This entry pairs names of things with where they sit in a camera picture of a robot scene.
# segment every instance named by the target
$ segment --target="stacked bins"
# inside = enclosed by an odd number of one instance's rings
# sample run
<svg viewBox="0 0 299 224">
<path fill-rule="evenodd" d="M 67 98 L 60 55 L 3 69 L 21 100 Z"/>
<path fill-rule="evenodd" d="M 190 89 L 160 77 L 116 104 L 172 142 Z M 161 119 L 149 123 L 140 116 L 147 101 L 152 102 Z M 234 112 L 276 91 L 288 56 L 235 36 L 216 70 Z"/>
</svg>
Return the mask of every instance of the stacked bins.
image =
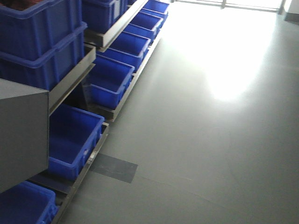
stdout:
<svg viewBox="0 0 299 224">
<path fill-rule="evenodd" d="M 50 117 L 50 174 L 75 180 L 101 136 L 102 116 L 60 105 Z"/>
<path fill-rule="evenodd" d="M 134 67 L 97 55 L 89 73 L 93 103 L 115 109 L 128 88 Z"/>
<path fill-rule="evenodd" d="M 0 194 L 0 223 L 50 224 L 57 213 L 55 193 L 29 182 Z"/>
<path fill-rule="evenodd" d="M 122 32 L 104 53 L 99 55 L 112 58 L 135 67 L 138 70 L 148 52 L 150 39 Z"/>
<path fill-rule="evenodd" d="M 97 33 L 106 33 L 124 14 L 128 0 L 83 0 L 83 21 Z"/>
<path fill-rule="evenodd" d="M 0 21 L 0 78 L 51 90 L 84 56 L 81 0 L 0 6 Z"/>
<path fill-rule="evenodd" d="M 141 12 L 161 17 L 163 19 L 161 24 L 162 27 L 168 17 L 168 7 L 169 3 L 157 0 L 149 0 L 141 9 Z"/>
<path fill-rule="evenodd" d="M 127 25 L 125 31 L 147 37 L 153 42 L 160 31 L 162 21 L 160 17 L 139 12 Z"/>
</svg>

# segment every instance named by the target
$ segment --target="floor patch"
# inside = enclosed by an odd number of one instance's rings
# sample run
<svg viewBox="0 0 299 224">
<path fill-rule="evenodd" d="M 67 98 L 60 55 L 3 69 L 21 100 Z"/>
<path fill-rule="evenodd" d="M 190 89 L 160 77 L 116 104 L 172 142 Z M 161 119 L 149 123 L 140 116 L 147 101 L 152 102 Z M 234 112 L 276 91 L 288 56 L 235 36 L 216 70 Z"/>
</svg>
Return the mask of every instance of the floor patch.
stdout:
<svg viewBox="0 0 299 224">
<path fill-rule="evenodd" d="M 131 183 L 137 167 L 137 164 L 99 154 L 90 167 L 90 171 Z"/>
</svg>

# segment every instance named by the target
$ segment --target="brown item in bin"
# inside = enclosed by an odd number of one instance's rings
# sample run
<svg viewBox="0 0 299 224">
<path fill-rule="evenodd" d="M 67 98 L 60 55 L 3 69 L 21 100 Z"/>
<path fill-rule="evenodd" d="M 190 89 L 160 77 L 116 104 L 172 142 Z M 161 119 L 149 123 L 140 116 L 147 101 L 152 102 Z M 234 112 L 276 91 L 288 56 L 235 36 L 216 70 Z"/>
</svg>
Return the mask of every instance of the brown item in bin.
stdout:
<svg viewBox="0 0 299 224">
<path fill-rule="evenodd" d="M 23 11 L 41 1 L 42 0 L 0 0 L 0 3 L 9 8 Z"/>
</svg>

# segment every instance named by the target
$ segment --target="epoxy floor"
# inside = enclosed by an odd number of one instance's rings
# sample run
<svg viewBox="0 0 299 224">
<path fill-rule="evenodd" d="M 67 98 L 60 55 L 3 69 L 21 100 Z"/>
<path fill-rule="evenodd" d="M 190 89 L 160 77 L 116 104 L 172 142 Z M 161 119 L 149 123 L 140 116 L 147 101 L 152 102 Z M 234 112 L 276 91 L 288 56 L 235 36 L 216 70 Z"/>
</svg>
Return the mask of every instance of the epoxy floor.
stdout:
<svg viewBox="0 0 299 224">
<path fill-rule="evenodd" d="M 101 151 L 132 183 L 89 171 L 61 223 L 298 224 L 298 96 L 298 25 L 172 4 Z"/>
</svg>

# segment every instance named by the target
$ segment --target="storage rack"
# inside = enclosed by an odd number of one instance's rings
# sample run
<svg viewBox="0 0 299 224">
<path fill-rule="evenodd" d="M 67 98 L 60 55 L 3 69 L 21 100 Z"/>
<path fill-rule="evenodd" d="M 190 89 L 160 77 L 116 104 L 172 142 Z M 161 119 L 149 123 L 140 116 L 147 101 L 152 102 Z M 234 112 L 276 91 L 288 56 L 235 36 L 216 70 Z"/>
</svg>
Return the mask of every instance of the storage rack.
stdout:
<svg viewBox="0 0 299 224">
<path fill-rule="evenodd" d="M 69 96 L 69 94 L 77 86 L 88 84 L 86 83 L 85 77 L 95 66 L 93 64 L 93 61 L 96 57 L 96 51 L 98 50 L 100 52 L 104 52 L 107 48 L 109 48 L 111 43 L 131 22 L 131 20 L 142 9 L 142 7 L 147 3 L 147 1 L 148 0 L 137 0 L 105 34 L 98 34 L 90 30 L 85 31 L 85 57 L 57 84 L 56 87 L 54 87 L 52 91 L 49 92 L 50 115 L 59 107 L 59 105 Z M 155 38 L 155 40 L 153 41 L 153 43 L 150 45 L 147 55 L 145 56 L 138 71 L 133 74 L 133 79 L 116 109 L 110 110 L 108 108 L 89 103 L 88 92 L 84 92 L 85 103 L 89 111 L 104 116 L 106 118 L 106 122 L 115 121 L 124 103 L 128 99 L 128 96 L 130 95 L 134 85 L 136 84 L 140 74 L 142 73 L 146 63 L 148 62 L 155 47 L 157 46 L 162 33 L 163 32 L 161 30 Z M 50 175 L 47 172 L 42 172 L 29 179 L 30 182 L 37 183 L 56 192 L 56 204 L 59 206 L 59 210 L 51 224 L 59 223 L 62 215 L 66 211 L 72 198 L 74 197 L 79 186 L 81 185 L 85 175 L 87 174 L 90 166 L 92 165 L 94 159 L 96 158 L 101 147 L 103 146 L 108 136 L 108 132 L 109 124 L 104 122 L 102 125 L 102 136 L 99 139 L 98 143 L 96 144 L 94 150 L 92 151 L 86 164 L 83 166 L 79 176 L 75 181 L 68 181 L 64 178 L 59 178 L 57 176 Z"/>
<path fill-rule="evenodd" d="M 150 45 L 147 55 L 145 56 L 144 60 L 142 61 L 139 69 L 136 71 L 136 73 L 133 74 L 133 79 L 130 83 L 130 86 L 127 88 L 127 90 L 126 90 L 125 94 L 123 95 L 121 101 L 119 102 L 118 106 L 114 110 L 111 110 L 109 108 L 105 108 L 105 107 L 102 107 L 102 106 L 99 106 L 99 105 L 88 102 L 87 103 L 88 111 L 99 114 L 99 115 L 105 117 L 107 122 L 114 122 L 115 121 L 115 119 L 117 118 L 118 114 L 120 113 L 123 105 L 127 101 L 127 99 L 129 97 L 133 87 L 135 86 L 139 76 L 141 75 L 145 65 L 149 61 L 152 53 L 154 52 L 156 46 L 158 45 L 162 34 L 163 34 L 163 31 L 161 30 L 159 32 L 159 34 L 157 35 L 157 37 L 155 38 L 155 40 L 153 41 L 152 45 Z"/>
<path fill-rule="evenodd" d="M 95 60 L 95 57 L 96 48 L 85 45 L 85 57 L 58 83 L 56 87 L 53 88 L 53 90 L 49 92 L 49 114 L 52 114 L 67 98 L 67 96 L 76 88 L 76 86 L 80 84 L 82 80 L 84 80 L 86 75 L 94 67 L 93 61 Z M 108 136 L 108 131 L 109 124 L 103 123 L 102 136 L 74 182 L 49 175 L 46 172 L 42 172 L 29 179 L 29 181 L 33 183 L 42 185 L 56 192 L 56 204 L 59 206 L 59 211 L 54 217 L 52 224 L 59 222 L 61 216 L 65 212 L 85 175 L 87 174 L 91 164 L 103 146 Z"/>
</svg>

